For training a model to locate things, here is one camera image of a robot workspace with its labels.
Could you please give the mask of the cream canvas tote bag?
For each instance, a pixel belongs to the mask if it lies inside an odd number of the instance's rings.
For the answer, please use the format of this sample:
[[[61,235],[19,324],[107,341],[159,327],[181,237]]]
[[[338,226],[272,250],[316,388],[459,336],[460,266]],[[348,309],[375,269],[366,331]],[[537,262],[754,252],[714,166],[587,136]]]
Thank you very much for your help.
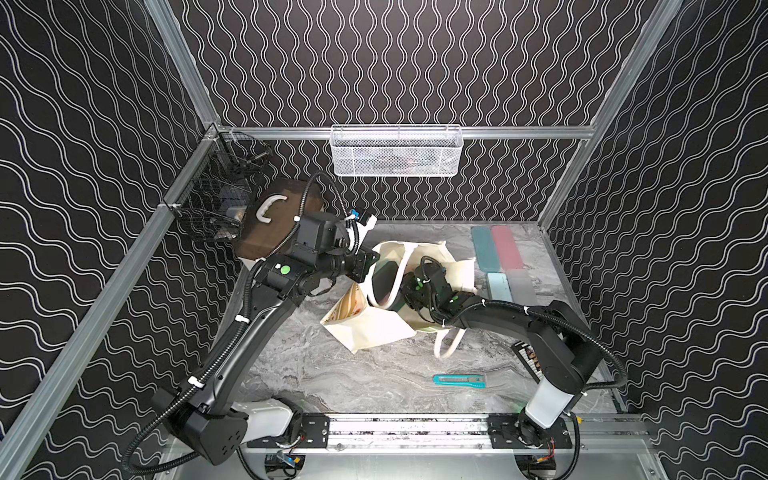
[[[464,331],[458,330],[449,347],[443,346],[451,328],[427,320],[427,309],[407,306],[401,288],[405,276],[413,273],[424,256],[436,259],[446,269],[446,279],[453,289],[474,293],[475,260],[457,260],[444,241],[419,243],[386,241],[373,251],[380,255],[369,269],[366,280],[354,283],[322,318],[321,325],[351,353],[411,338],[418,333],[435,335],[433,354],[438,359],[450,357],[460,345]]]

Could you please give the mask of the teal translucent pencil case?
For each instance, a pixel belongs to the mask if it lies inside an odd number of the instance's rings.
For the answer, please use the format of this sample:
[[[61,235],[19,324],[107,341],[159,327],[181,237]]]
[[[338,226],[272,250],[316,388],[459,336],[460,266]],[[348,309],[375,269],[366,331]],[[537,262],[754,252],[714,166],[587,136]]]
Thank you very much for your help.
[[[472,242],[479,269],[485,273],[498,273],[502,270],[491,229],[484,226],[471,228]]]

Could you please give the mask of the pink pencil case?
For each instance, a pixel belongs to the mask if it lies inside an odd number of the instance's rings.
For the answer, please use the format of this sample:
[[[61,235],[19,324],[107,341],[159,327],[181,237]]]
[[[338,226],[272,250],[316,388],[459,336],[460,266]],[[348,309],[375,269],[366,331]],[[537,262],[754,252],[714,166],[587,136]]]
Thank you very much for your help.
[[[491,235],[494,241],[500,266],[504,271],[524,270],[525,263],[516,243],[514,233],[509,226],[493,226]]]

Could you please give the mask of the translucent clear pencil case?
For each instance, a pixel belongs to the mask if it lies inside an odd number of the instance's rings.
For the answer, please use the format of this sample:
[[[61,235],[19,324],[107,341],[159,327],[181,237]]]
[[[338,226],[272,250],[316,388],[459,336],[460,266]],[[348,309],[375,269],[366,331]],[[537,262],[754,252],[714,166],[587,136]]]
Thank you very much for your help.
[[[520,305],[538,305],[533,280],[526,269],[506,271],[506,277],[513,301]]]

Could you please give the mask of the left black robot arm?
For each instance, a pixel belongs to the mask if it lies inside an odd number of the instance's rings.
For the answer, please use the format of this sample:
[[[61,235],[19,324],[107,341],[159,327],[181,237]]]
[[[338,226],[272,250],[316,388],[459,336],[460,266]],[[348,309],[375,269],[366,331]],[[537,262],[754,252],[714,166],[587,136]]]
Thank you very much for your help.
[[[362,245],[376,224],[370,210],[354,207],[340,215],[308,210],[311,187],[320,178],[331,177],[315,173],[307,180],[291,230],[249,270],[241,310],[205,363],[175,392],[156,392],[156,417],[121,457],[127,475],[154,475],[196,458],[219,465],[238,453],[250,441],[247,430],[256,419],[236,408],[233,395],[271,337],[306,298],[322,294],[322,280],[345,276],[361,283],[379,259]],[[134,463],[138,447],[159,427],[189,447],[189,453],[157,465]]]

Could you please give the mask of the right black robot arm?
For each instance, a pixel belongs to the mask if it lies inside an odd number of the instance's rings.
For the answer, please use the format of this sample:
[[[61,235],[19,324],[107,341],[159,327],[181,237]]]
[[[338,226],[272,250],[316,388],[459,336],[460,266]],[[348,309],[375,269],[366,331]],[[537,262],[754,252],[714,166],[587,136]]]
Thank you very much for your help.
[[[566,303],[527,306],[454,289],[446,269],[427,257],[404,275],[399,292],[416,311],[442,326],[486,330],[527,344],[538,361],[537,389],[518,417],[524,432],[550,429],[592,390],[627,384],[625,365]]]

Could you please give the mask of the dark grey book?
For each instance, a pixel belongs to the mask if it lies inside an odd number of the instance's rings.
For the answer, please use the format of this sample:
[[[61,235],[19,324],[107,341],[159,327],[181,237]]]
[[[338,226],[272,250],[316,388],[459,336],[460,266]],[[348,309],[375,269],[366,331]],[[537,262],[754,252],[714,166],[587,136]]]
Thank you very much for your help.
[[[398,264],[388,261],[376,267],[372,277],[372,291],[378,305],[383,305],[392,295],[395,280],[398,278]],[[395,292],[394,301],[388,307],[390,311],[399,311],[406,305],[399,290]]]

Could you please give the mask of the brown lidded storage box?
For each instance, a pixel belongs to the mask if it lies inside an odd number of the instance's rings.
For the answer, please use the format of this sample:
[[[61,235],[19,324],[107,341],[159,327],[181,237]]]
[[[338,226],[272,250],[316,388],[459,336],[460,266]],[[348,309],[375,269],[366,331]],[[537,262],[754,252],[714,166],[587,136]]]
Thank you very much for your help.
[[[244,263],[266,257],[290,232],[307,182],[278,178],[246,210],[234,251]]]

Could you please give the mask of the teal utility knife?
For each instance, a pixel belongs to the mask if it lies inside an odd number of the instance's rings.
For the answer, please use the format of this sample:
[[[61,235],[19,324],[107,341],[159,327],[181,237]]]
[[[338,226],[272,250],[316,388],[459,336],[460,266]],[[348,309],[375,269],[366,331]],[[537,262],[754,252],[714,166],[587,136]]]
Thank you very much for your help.
[[[474,389],[485,389],[487,387],[484,375],[472,374],[437,374],[432,377],[433,383],[439,386],[457,386]]]

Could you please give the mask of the black card with brown items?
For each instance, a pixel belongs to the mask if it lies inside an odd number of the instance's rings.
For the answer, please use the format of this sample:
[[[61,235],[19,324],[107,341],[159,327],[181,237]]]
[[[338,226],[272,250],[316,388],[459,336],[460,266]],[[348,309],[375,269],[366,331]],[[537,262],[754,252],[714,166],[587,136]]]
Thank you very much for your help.
[[[536,383],[539,383],[544,378],[544,375],[538,357],[534,353],[532,347],[525,342],[517,341],[512,344],[512,350],[531,378]]]

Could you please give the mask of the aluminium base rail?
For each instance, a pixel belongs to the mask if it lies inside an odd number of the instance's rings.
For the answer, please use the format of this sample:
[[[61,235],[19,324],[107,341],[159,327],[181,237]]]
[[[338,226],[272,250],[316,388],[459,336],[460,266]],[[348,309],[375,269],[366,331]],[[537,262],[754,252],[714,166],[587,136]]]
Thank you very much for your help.
[[[307,414],[302,441],[291,450],[309,453],[642,453],[652,449],[648,427],[637,415],[582,414],[580,437],[560,419],[540,448],[523,445],[511,414]]]

